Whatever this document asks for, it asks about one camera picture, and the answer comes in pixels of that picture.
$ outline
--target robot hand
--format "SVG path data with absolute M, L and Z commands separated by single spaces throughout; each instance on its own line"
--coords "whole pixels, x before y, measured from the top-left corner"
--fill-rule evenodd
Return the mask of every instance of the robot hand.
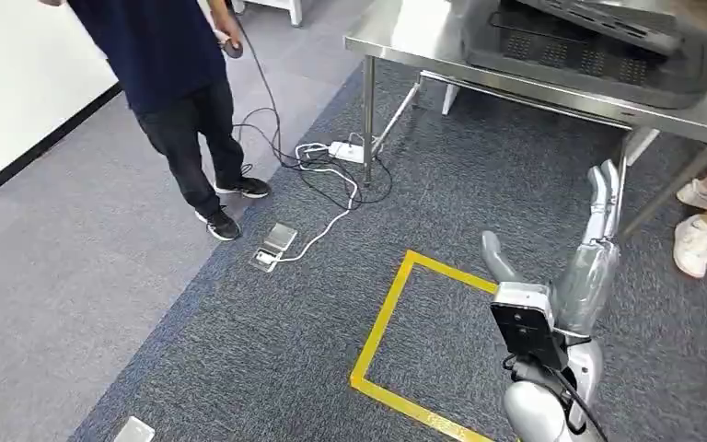
M 623 181 L 610 160 L 591 168 L 587 178 L 593 188 L 589 220 L 556 285 L 526 284 L 501 253 L 497 236 L 485 231 L 481 238 L 484 260 L 500 283 L 492 312 L 516 360 L 509 367 L 515 383 L 504 396 L 505 412 L 524 442 L 606 440 L 599 429 L 586 428 L 586 407 L 603 371 L 591 333 L 619 264 L 611 240 Z

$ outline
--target black cable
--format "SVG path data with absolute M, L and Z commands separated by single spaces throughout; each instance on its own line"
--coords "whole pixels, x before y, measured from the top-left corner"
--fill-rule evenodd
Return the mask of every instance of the black cable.
M 506 359 L 503 359 L 503 370 L 511 371 L 514 369 L 514 365 L 508 365 L 508 363 L 511 362 L 511 360 L 513 360 L 515 357 L 516 355 L 508 355 Z
M 237 21 L 237 24 L 239 28 L 242 30 L 242 36 L 245 39 L 245 42 L 248 44 L 250 47 L 250 51 L 253 54 L 253 60 L 256 62 L 256 67 L 259 70 L 259 76 L 261 77 L 261 81 L 264 84 L 264 88 L 267 90 L 267 95 L 269 96 L 270 99 L 270 107 L 262 107 L 258 108 L 255 110 L 252 110 L 249 112 L 243 119 L 242 122 L 239 124 L 234 124 L 233 127 L 238 129 L 237 137 L 236 139 L 238 142 L 242 138 L 242 130 L 246 127 L 249 127 L 251 129 L 256 130 L 261 137 L 264 139 L 264 141 L 267 142 L 267 144 L 271 147 L 272 149 L 272 155 L 278 160 L 278 163 L 280 163 L 281 167 L 285 169 L 291 169 L 299 173 L 300 178 L 302 181 L 314 192 L 317 192 L 318 194 L 322 195 L 326 199 L 330 200 L 332 203 L 337 205 L 343 210 L 348 210 L 347 206 L 347 199 L 346 199 L 346 204 L 341 204 L 331 196 L 329 196 L 327 193 L 319 189 L 316 185 L 312 184 L 310 181 L 307 180 L 305 172 L 307 171 L 312 171 L 312 170 L 302 170 L 301 167 L 305 167 L 306 169 L 312 169 L 312 167 L 330 167 L 333 166 L 336 169 L 340 171 L 343 175 L 347 176 L 351 181 L 356 183 L 357 188 L 359 189 L 358 195 L 355 195 L 353 198 L 353 204 L 351 210 L 356 210 L 360 208 L 364 204 L 374 204 L 374 203 L 379 203 L 388 198 L 388 196 L 391 194 L 391 190 L 393 188 L 393 177 L 391 175 L 391 171 L 388 170 L 386 165 L 383 164 L 383 162 L 380 160 L 380 158 L 375 158 L 375 161 L 378 163 L 378 165 L 386 172 L 387 177 L 388 177 L 388 186 L 386 191 L 378 196 L 377 198 L 374 198 L 372 200 L 366 200 L 364 197 L 364 192 L 363 192 L 363 187 L 360 183 L 359 180 L 357 180 L 353 173 L 348 170 L 342 163 L 339 161 L 337 158 L 329 157 L 328 153 L 326 154 L 328 158 L 322 158 L 323 156 L 316 157 L 313 159 L 302 159 L 302 158 L 296 158 L 291 155 L 287 155 L 283 152 L 283 139 L 281 137 L 281 121 L 280 121 L 280 114 L 278 113 L 277 106 L 275 104 L 275 98 L 274 94 L 272 93 L 272 88 L 270 87 L 269 83 L 267 82 L 267 77 L 264 74 L 264 70 L 261 67 L 261 62 L 259 60 L 258 54 L 256 54 L 256 50 L 253 48 L 253 43 L 250 41 L 250 37 L 248 36 L 248 33 L 245 31 L 245 28 L 242 26 L 242 23 L 239 20 L 239 17 L 237 15 L 234 15 L 235 20 Z M 267 134 L 264 133 L 264 131 L 253 125 L 248 123 L 248 119 L 250 119 L 253 115 L 255 115 L 258 112 L 262 111 L 268 111 L 270 112 L 274 118 L 275 118 L 275 132 L 272 134 L 272 138 L 267 136 Z M 348 182 L 345 182 L 345 189 L 348 191 Z
M 600 435 L 603 441 L 608 442 L 608 437 L 603 431 L 603 426 L 600 424 L 600 422 L 597 421 L 595 414 L 592 413 L 592 410 L 589 408 L 589 405 L 587 405 L 586 402 L 581 398 L 581 396 L 578 394 L 578 391 L 575 390 L 574 386 L 571 385 L 568 379 L 565 378 L 565 376 L 563 376 L 559 370 L 555 370 L 554 368 L 551 368 L 549 366 L 547 366 L 546 368 L 554 375 L 554 377 L 557 378 L 557 380 L 560 381 L 560 383 L 562 383 L 562 386 L 565 387 L 565 389 L 571 393 L 571 396 L 573 396 L 574 401 L 576 401 L 576 403 L 578 403 L 578 406 L 581 407 L 582 410 L 584 410 L 586 418 L 589 419 L 592 422 L 592 425 L 595 426 L 597 433 Z

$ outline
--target white cable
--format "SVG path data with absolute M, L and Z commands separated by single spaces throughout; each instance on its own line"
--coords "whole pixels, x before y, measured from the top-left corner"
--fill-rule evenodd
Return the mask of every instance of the white cable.
M 348 135 L 348 140 L 349 143 L 351 142 L 351 137 L 354 136 L 352 133 L 351 135 Z M 329 147 L 327 145 L 323 145 L 321 143 L 310 143 L 307 145 L 298 145 L 295 147 L 294 152 L 296 154 L 296 159 L 299 161 L 299 168 L 302 170 L 306 170 L 309 172 L 331 172 L 334 173 L 335 175 L 339 176 L 340 178 L 348 181 L 349 184 L 353 185 L 353 192 L 351 192 L 351 196 L 348 197 L 348 209 L 346 209 L 344 212 L 341 214 L 337 215 L 330 221 L 330 223 L 327 225 L 327 228 L 324 229 L 323 232 L 320 233 L 320 235 L 316 236 L 315 238 L 311 239 L 310 242 L 305 246 L 304 249 L 302 249 L 302 252 L 299 253 L 299 255 L 295 256 L 294 258 L 281 258 L 279 260 L 275 260 L 275 262 L 293 262 L 293 261 L 299 261 L 302 259 L 303 256 L 305 256 L 305 253 L 307 252 L 308 249 L 310 249 L 310 246 L 316 243 L 321 238 L 324 238 L 324 236 L 329 233 L 330 229 L 332 226 L 334 226 L 334 223 L 336 223 L 340 218 L 348 215 L 351 213 L 351 208 L 354 206 L 354 197 L 356 196 L 356 193 L 359 192 L 359 186 L 356 185 L 356 181 L 349 179 L 345 175 L 341 174 L 338 170 L 336 169 L 309 169 L 306 168 L 305 166 L 302 165 L 302 160 L 299 155 L 299 149 L 306 149 L 304 151 L 304 154 L 309 158 L 309 153 L 310 152 L 320 152 L 323 150 L 329 151 Z

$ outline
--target power strip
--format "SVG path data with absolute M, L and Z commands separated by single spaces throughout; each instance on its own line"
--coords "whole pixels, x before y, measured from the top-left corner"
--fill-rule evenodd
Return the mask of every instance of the power strip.
M 335 141 L 330 145 L 330 157 L 363 164 L 365 162 L 365 149 L 360 145 L 353 145 L 347 141 Z

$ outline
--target yellow tape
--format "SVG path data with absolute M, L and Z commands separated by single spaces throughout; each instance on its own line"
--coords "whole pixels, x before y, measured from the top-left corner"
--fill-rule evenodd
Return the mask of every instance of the yellow tape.
M 359 355 L 359 358 L 356 360 L 356 365 L 353 367 L 350 377 L 351 387 L 363 392 L 376 401 L 397 410 L 400 413 L 412 417 L 424 425 L 430 426 L 445 435 L 455 438 L 456 440 L 462 442 L 493 442 L 488 437 L 481 436 L 462 425 L 451 422 L 445 417 L 433 413 L 423 408 L 421 405 L 408 401 L 400 395 L 379 387 L 378 385 L 365 379 L 367 369 L 370 368 L 370 363 L 372 362 L 373 357 L 376 354 L 376 350 L 380 345 L 380 340 L 386 332 L 388 320 L 391 318 L 391 314 L 397 306 L 397 300 L 400 298 L 402 288 L 408 282 L 408 276 L 410 276 L 411 270 L 413 269 L 413 265 L 415 263 L 488 293 L 494 293 L 494 290 L 497 288 L 497 285 L 486 281 L 485 279 L 481 279 L 478 276 L 462 272 L 458 269 L 445 265 L 442 262 L 427 258 L 426 256 L 423 256 L 413 250 L 408 250 L 405 253 L 405 259 L 402 261 L 400 269 L 397 270 L 397 276 L 394 278 L 394 282 L 388 290 L 383 307 L 381 307 L 380 312 L 378 312 L 376 323 L 373 325 L 373 329 L 367 337 L 367 342 L 362 348 L 362 353 Z

